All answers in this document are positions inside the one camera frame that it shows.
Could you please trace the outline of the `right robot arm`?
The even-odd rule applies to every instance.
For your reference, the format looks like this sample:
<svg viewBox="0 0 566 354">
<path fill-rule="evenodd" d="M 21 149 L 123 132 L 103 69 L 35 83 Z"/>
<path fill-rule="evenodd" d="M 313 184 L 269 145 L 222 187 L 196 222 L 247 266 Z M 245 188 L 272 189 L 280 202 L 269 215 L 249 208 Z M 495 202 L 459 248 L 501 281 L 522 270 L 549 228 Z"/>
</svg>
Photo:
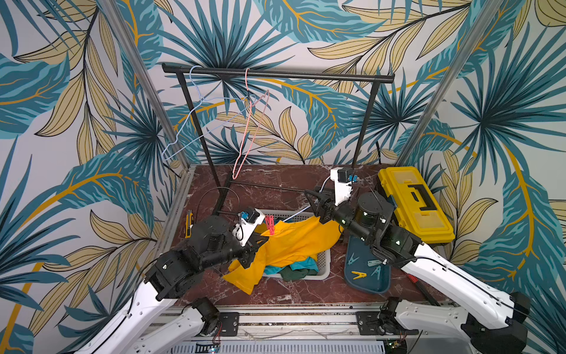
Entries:
<svg viewBox="0 0 566 354">
<path fill-rule="evenodd" d="M 418 305 L 392 297 L 367 325 L 380 335 L 432 333 L 468 342 L 479 353 L 521 353 L 526 348 L 530 299 L 499 291 L 436 253 L 419 237 L 393 222 L 395 207 L 375 192 L 336 201 L 328 193 L 305 191 L 322 224 L 335 221 L 359 237 L 384 265 L 425 281 L 456 303 L 455 308 Z"/>
</svg>

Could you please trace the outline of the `yellow black toolbox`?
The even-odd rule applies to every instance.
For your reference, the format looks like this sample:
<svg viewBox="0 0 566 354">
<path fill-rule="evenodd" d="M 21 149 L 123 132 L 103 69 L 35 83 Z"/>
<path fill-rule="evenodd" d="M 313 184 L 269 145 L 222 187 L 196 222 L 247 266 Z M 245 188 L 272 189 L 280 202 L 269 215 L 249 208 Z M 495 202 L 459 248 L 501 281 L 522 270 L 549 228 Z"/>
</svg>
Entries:
<svg viewBox="0 0 566 354">
<path fill-rule="evenodd" d="M 400 227 L 429 245 L 455 240 L 453 226 L 415 167 L 389 167 L 378 173 Z"/>
</svg>

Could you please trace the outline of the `turquoise printed t-shirt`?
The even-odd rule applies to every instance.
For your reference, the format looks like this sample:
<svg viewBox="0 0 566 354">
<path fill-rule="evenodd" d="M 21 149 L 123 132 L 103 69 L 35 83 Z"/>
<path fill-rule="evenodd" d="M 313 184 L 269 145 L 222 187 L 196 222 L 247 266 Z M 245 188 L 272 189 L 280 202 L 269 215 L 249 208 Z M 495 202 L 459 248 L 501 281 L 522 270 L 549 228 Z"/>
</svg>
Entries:
<svg viewBox="0 0 566 354">
<path fill-rule="evenodd" d="M 307 275 L 317 275 L 319 271 L 317 262 L 313 258 L 307 258 L 306 260 L 303 261 L 294 262 L 290 265 L 286 265 L 286 267 L 284 268 L 289 268 L 291 271 L 307 270 Z M 264 274 L 265 275 L 278 274 L 284 268 L 276 267 L 273 265 L 267 265 L 265 267 Z"/>
</svg>

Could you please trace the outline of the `yellow t-shirt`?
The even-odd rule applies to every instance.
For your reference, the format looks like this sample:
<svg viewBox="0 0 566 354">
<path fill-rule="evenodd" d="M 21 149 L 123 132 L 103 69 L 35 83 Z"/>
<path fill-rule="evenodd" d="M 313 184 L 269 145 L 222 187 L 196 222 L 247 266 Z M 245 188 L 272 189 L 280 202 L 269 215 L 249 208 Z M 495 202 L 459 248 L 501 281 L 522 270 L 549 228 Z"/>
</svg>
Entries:
<svg viewBox="0 0 566 354">
<path fill-rule="evenodd" d="M 262 233 L 269 237 L 256 253 L 249 268 L 243 268 L 238 260 L 228 267 L 223 279 L 244 293 L 252 294 L 254 287 L 263 278 L 266 266 L 286 267 L 294 262 L 313 258 L 331 249 L 340 237 L 339 225 L 335 221 L 321 224 L 318 217 L 296 223 L 278 222 L 275 235 L 269 231 Z"/>
</svg>

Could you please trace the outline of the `black clothes rack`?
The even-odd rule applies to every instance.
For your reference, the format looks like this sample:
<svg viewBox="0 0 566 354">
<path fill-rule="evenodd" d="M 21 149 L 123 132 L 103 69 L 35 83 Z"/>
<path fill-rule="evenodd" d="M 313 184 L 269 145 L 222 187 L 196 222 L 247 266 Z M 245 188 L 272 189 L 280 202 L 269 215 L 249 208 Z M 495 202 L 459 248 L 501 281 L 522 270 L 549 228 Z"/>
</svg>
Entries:
<svg viewBox="0 0 566 354">
<path fill-rule="evenodd" d="M 257 74 L 256 74 L 257 76 L 249 76 L 249 77 L 252 77 L 252 78 L 305 79 L 305 80 L 313 79 L 313 80 L 339 81 L 339 80 L 336 80 L 336 79 L 333 80 L 333 79 L 322 79 L 322 78 L 315 79 L 314 78 L 315 74 L 328 74 L 328 73 L 293 72 L 293 71 L 282 71 L 282 70 L 249 70 L 249 71 L 250 72 L 252 72 L 252 71 L 257 72 Z M 394 79 L 395 79 L 395 75 L 394 74 L 390 74 L 390 75 L 393 76 L 393 80 L 392 80 L 392 83 L 393 83 Z M 363 145 L 363 139 L 366 135 L 366 131 L 367 131 L 368 123 L 369 123 L 369 118 L 371 116 L 371 112 L 372 112 L 372 109 L 374 107 L 374 103 L 375 103 L 379 88 L 383 84 L 390 84 L 390 83 L 382 83 L 382 84 L 370 83 L 370 84 L 371 84 L 370 96 L 369 96 L 369 99 L 367 101 L 367 106 L 366 106 L 366 111 L 365 111 L 364 118 L 363 118 L 363 123 L 362 123 L 361 129 L 360 129 L 357 144 L 356 144 L 356 147 L 355 147 L 354 157 L 353 157 L 352 163 L 351 163 L 352 169 L 355 169 L 358 165 L 358 157 L 360 155 L 361 147 Z M 209 165 L 209 169 L 212 173 L 212 177 L 215 181 L 216 187 L 219 190 L 224 188 L 224 187 L 229 187 L 231 184 L 235 183 L 234 178 L 227 178 L 225 180 L 225 184 L 221 184 L 221 180 L 219 179 L 218 173 L 216 171 L 216 167 L 214 165 L 214 162 L 212 161 L 212 156 L 209 159 L 207 159 L 207 157 L 206 157 L 206 160 L 207 160 L 208 165 Z"/>
</svg>

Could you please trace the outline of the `yellow utility knife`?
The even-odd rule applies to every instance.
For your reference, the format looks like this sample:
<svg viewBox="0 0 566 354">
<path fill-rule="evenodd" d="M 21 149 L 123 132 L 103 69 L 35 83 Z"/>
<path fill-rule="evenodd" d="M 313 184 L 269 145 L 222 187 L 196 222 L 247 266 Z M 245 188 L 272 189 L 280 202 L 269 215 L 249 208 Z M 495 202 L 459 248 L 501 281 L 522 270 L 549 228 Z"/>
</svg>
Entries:
<svg viewBox="0 0 566 354">
<path fill-rule="evenodd" d="M 185 238 L 192 237 L 192 226 L 194 224 L 194 215 L 191 209 L 187 211 L 185 219 Z"/>
</svg>

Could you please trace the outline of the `dark green t-shirt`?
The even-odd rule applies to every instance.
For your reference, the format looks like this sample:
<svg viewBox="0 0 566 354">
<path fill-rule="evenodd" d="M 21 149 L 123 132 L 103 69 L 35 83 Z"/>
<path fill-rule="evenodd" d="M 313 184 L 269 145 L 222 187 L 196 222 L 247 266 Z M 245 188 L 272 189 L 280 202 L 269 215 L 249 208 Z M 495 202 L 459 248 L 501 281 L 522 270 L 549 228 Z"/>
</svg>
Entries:
<svg viewBox="0 0 566 354">
<path fill-rule="evenodd" d="M 309 268 L 301 268 L 293 270 L 289 266 L 283 268 L 280 273 L 282 279 L 285 282 L 295 282 L 298 280 L 302 280 L 307 276 L 316 276 L 318 274 L 318 270 L 309 269 Z"/>
</svg>

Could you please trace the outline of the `aluminium frame post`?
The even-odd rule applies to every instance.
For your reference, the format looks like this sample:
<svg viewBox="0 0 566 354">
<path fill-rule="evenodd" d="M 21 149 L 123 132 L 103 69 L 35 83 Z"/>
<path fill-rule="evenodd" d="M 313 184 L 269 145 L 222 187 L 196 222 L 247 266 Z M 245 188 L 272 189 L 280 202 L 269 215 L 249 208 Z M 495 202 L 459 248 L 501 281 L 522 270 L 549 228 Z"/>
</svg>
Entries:
<svg viewBox="0 0 566 354">
<path fill-rule="evenodd" d="M 463 69 L 465 63 L 475 51 L 475 47 L 481 40 L 483 33 L 488 28 L 492 18 L 497 14 L 498 9 L 503 4 L 502 0 L 487 1 L 482 7 L 481 12 L 477 17 L 477 21 L 471 26 L 470 34 L 464 39 L 461 48 L 455 54 L 451 65 L 447 68 L 446 74 L 443 76 L 437 90 L 431 97 L 430 102 L 427 104 L 419 121 L 414 125 L 414 129 L 408 137 L 401 154 L 399 155 L 395 166 L 402 167 L 409 164 L 409 159 L 412 151 L 419 143 L 419 139 L 424 134 L 427 126 L 433 118 L 434 113 L 438 109 L 439 104 L 442 102 L 447 90 L 458 77 L 458 74 Z"/>
<path fill-rule="evenodd" d="M 163 22 L 159 6 L 154 1 L 100 1 L 99 5 L 122 47 L 127 65 L 133 71 L 132 91 L 143 91 L 171 144 L 162 153 L 162 159 L 177 159 L 187 170 L 190 166 L 187 158 L 174 154 L 179 149 L 175 131 L 148 72 L 162 55 L 160 31 Z"/>
</svg>

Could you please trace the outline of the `right aluminium frame post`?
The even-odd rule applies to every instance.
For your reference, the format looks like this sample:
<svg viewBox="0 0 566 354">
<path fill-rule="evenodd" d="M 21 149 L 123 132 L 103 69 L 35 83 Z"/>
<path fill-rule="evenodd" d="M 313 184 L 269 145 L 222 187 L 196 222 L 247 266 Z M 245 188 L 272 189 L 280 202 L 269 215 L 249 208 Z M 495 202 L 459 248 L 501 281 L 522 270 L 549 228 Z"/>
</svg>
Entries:
<svg viewBox="0 0 566 354">
<path fill-rule="evenodd" d="M 463 69 L 465 63 L 475 51 L 475 47 L 481 40 L 483 33 L 488 28 L 492 18 L 497 14 L 498 9 L 503 4 L 502 0 L 487 1 L 482 7 L 481 12 L 477 17 L 477 21 L 471 26 L 470 34 L 464 39 L 461 48 L 455 54 L 451 65 L 447 68 L 446 74 L 443 76 L 437 90 L 431 97 L 430 102 L 427 104 L 419 121 L 414 125 L 414 129 L 408 137 L 401 154 L 399 155 L 395 166 L 402 167 L 409 164 L 409 159 L 412 151 L 419 143 L 419 139 L 424 134 L 427 126 L 433 118 L 434 113 L 438 109 L 439 104 L 442 102 L 447 90 L 458 77 L 458 74 Z"/>
</svg>

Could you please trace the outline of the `teal clothespin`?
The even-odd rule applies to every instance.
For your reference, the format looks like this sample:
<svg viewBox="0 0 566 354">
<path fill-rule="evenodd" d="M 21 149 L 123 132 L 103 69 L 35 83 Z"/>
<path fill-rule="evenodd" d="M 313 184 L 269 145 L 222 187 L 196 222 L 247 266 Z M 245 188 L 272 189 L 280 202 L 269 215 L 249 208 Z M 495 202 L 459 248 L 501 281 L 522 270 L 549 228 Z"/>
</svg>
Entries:
<svg viewBox="0 0 566 354">
<path fill-rule="evenodd" d="M 374 271 L 371 273 L 371 276 L 374 277 L 376 280 L 380 280 L 382 274 L 383 266 L 377 265 Z"/>
<path fill-rule="evenodd" d="M 349 259 L 348 259 L 346 265 L 352 266 L 352 265 L 354 265 L 359 259 L 360 259 L 360 257 L 357 256 L 354 252 L 352 252 L 352 254 L 349 256 Z"/>
</svg>

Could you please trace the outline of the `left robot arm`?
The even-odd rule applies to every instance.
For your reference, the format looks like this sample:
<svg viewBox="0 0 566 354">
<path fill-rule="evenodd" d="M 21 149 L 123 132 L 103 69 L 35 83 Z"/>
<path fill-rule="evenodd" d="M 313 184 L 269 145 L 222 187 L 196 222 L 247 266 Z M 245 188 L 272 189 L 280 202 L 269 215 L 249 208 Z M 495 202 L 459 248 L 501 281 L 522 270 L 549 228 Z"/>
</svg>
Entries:
<svg viewBox="0 0 566 354">
<path fill-rule="evenodd" d="M 79 353 L 166 353 L 175 345 L 200 335 L 216 336 L 222 322 L 218 309 L 206 298 L 193 301 L 171 322 L 146 330 L 166 309 L 200 283 L 208 268 L 233 260 L 248 268 L 268 237 L 256 232 L 264 224 L 259 211 L 241 212 L 236 224 L 209 216 L 191 228 L 191 236 L 160 255 L 147 270 L 133 296 Z"/>
</svg>

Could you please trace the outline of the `light blue wire hanger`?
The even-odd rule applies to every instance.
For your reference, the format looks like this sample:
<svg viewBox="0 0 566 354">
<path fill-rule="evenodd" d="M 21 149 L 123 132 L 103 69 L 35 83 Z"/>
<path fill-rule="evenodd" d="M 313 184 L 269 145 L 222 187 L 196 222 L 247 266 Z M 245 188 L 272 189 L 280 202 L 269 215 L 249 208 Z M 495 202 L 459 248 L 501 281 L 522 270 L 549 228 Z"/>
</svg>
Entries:
<svg viewBox="0 0 566 354">
<path fill-rule="evenodd" d="M 187 107 L 190 109 L 188 115 L 187 115 L 187 119 L 181 124 L 180 128 L 178 128 L 178 131 L 175 133 L 174 137 L 171 138 L 172 142 L 170 142 L 166 148 L 162 151 L 161 156 L 162 158 L 164 158 L 165 161 L 169 161 L 171 159 L 173 159 L 173 157 L 175 157 L 176 155 L 178 155 L 179 153 L 183 152 L 187 147 L 189 147 L 193 142 L 200 140 L 201 142 L 201 146 L 203 148 L 203 151 L 205 153 L 205 156 L 207 157 L 207 159 L 209 159 L 210 153 L 206 144 L 206 140 L 204 139 L 204 137 L 206 136 L 205 133 L 203 133 L 198 116 L 197 116 L 197 109 L 199 109 L 203 103 L 208 103 L 211 100 L 230 100 L 229 97 L 213 97 L 213 98 L 209 98 L 209 94 L 203 95 L 200 91 L 200 88 L 198 86 L 198 84 L 195 83 L 193 76 L 194 75 L 209 75 L 212 77 L 218 77 L 219 80 L 223 80 L 224 78 L 232 78 L 232 77 L 241 77 L 241 76 L 245 76 L 246 80 L 248 76 L 257 76 L 257 72 L 252 71 L 250 72 L 249 69 L 224 69 L 224 68 L 204 68 L 203 66 L 187 66 L 187 65 L 181 65 L 181 64 L 173 64 L 173 63 L 163 63 L 162 64 L 162 69 L 164 71 L 164 73 L 166 74 L 175 74 L 177 79 L 178 79 L 178 83 L 181 87 L 181 90 L 183 91 L 184 94 L 184 98 L 186 100 L 186 104 Z M 193 104 L 193 100 L 191 98 L 190 92 L 189 92 L 189 84 L 187 83 L 187 77 L 190 81 L 190 83 L 195 87 L 197 94 L 198 94 L 198 104 L 195 106 Z M 315 79 L 336 79 L 339 81 L 363 81 L 363 82 L 367 82 L 367 83 L 392 83 L 393 80 L 393 76 L 391 75 L 377 75 L 377 76 L 372 76 L 372 75 L 334 75 L 334 74 L 315 74 L 314 76 Z M 166 154 L 168 153 L 168 149 L 174 145 L 176 145 L 179 142 L 179 137 L 181 136 L 182 131 L 184 130 L 184 127 L 190 122 L 192 122 L 194 128 L 196 129 L 197 133 L 199 134 L 196 138 L 194 138 L 194 140 L 191 140 L 190 142 L 188 142 L 187 144 L 185 144 L 183 147 L 180 147 L 175 153 L 172 153 L 171 155 L 169 155 L 169 157 L 166 157 Z"/>
</svg>

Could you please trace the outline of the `mint white clothespin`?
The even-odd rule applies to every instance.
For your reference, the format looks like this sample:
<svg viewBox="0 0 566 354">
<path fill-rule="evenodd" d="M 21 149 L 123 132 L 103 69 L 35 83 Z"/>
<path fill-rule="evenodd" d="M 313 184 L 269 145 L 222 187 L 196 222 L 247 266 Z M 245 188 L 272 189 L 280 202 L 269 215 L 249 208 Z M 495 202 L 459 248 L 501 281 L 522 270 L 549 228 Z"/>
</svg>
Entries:
<svg viewBox="0 0 566 354">
<path fill-rule="evenodd" d="M 383 262 L 381 260 L 369 260 L 367 262 L 367 266 L 368 267 L 374 267 L 374 266 L 378 266 L 381 265 Z"/>
</svg>

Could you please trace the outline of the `yellow clothespin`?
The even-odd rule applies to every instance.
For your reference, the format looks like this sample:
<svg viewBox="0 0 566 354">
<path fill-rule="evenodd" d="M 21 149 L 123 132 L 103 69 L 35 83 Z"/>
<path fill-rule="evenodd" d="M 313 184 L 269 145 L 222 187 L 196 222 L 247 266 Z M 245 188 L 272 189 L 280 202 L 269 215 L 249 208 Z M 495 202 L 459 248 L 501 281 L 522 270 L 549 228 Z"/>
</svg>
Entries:
<svg viewBox="0 0 566 354">
<path fill-rule="evenodd" d="M 351 271 L 351 274 L 353 275 L 353 280 L 359 280 L 367 277 L 367 273 L 362 271 Z"/>
</svg>

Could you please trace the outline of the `red pipe wrench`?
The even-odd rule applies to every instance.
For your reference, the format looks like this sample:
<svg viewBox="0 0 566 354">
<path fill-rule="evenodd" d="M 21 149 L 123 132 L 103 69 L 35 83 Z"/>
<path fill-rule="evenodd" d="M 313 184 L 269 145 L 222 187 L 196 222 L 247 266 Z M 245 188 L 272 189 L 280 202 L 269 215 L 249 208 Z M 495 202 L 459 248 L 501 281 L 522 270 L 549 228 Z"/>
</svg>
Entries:
<svg viewBox="0 0 566 354">
<path fill-rule="evenodd" d="M 413 275 L 406 274 L 407 278 L 416 286 L 416 288 L 421 292 L 423 297 L 434 306 L 440 306 L 441 304 L 434 298 L 434 296 L 427 290 L 424 283 Z"/>
</svg>

